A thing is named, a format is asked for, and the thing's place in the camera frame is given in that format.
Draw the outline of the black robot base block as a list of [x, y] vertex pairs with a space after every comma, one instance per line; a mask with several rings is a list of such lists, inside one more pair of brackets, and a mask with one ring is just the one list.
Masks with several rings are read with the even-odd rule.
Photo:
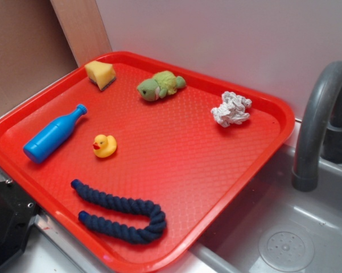
[[37, 213], [36, 201], [17, 182], [0, 182], [0, 270], [25, 252]]

